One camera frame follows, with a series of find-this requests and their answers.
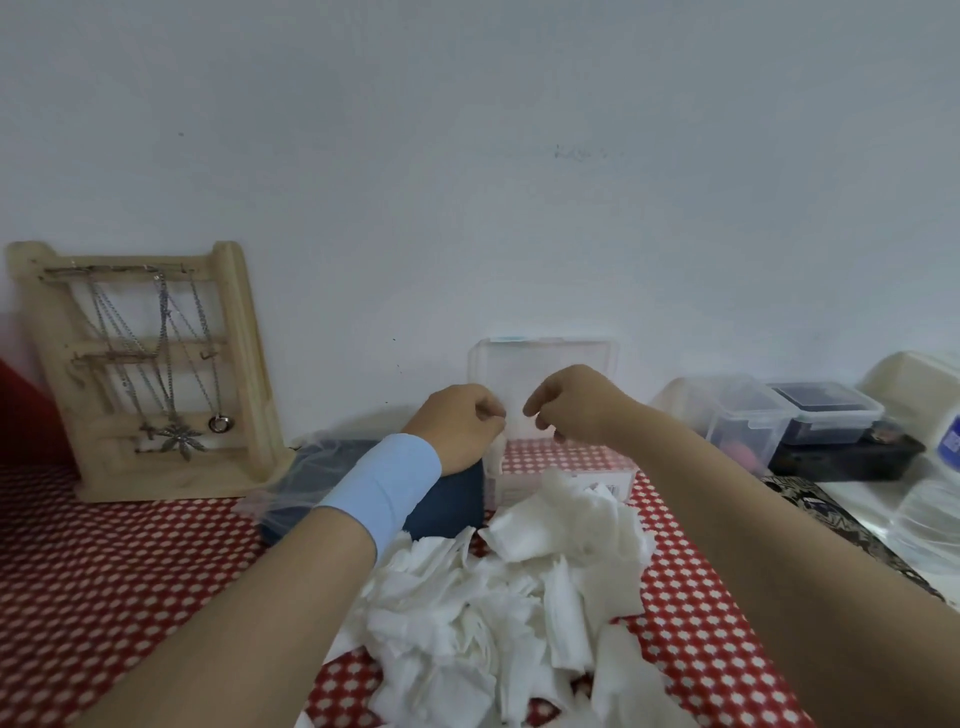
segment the wooden jewelry stand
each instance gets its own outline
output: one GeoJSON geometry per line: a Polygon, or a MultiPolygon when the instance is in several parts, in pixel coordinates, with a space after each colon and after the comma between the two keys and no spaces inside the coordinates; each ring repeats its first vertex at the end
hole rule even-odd
{"type": "MultiPolygon", "coordinates": [[[[283,446],[273,393],[253,312],[243,251],[220,242],[209,255],[117,256],[57,255],[46,243],[12,243],[7,248],[11,276],[18,282],[28,330],[43,372],[53,390],[83,484],[77,495],[86,501],[162,500],[241,496],[286,472],[292,450],[283,446]],[[90,338],[90,322],[70,284],[96,281],[143,281],[155,271],[169,281],[213,281],[223,310],[226,336],[192,339],[169,349],[174,364],[185,355],[216,356],[232,365],[236,381],[236,428],[244,447],[196,451],[190,460],[174,449],[138,451],[144,433],[138,415],[126,412],[122,392],[107,377],[108,365],[134,363],[139,357],[120,352],[103,339],[90,338]]],[[[181,412],[194,430],[207,427],[209,412],[181,412]]],[[[147,424],[167,425],[164,414],[147,415],[147,424]]]]}

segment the light blue sleeve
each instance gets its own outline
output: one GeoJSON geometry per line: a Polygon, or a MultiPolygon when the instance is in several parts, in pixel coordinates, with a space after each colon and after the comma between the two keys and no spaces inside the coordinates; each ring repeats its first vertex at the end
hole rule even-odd
{"type": "Polygon", "coordinates": [[[317,507],[336,508],[360,522],[373,538],[379,560],[441,473],[440,457],[426,440],[389,435],[317,507]]]}

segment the pink object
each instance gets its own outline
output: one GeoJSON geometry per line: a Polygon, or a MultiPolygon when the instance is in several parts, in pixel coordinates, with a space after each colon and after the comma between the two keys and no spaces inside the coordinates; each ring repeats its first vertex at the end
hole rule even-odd
{"type": "Polygon", "coordinates": [[[737,440],[730,440],[720,446],[720,451],[746,471],[760,473],[763,466],[756,459],[754,452],[737,440]]]}

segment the hand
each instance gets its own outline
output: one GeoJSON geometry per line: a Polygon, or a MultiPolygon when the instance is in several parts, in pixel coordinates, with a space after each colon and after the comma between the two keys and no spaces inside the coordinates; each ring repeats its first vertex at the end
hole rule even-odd
{"type": "Polygon", "coordinates": [[[537,429],[555,427],[553,439],[567,438],[589,445],[608,445],[617,416],[636,404],[605,376],[586,364],[574,364],[547,377],[523,414],[537,415],[537,429]]]}
{"type": "Polygon", "coordinates": [[[434,392],[403,428],[426,440],[440,457],[444,475],[459,473],[483,457],[503,431],[507,412],[481,384],[455,384],[434,392]]]}

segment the tissue pile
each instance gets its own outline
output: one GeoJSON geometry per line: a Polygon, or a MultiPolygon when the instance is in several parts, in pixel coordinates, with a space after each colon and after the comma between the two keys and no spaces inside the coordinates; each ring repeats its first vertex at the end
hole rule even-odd
{"type": "Polygon", "coordinates": [[[369,707],[397,728],[519,726],[533,697],[549,725],[694,726],[615,617],[643,611],[640,575],[656,547],[607,488],[557,470],[479,532],[492,553],[400,534],[357,598],[326,661],[363,645],[383,668],[369,707]],[[570,687],[591,672],[591,697],[570,687]]]}

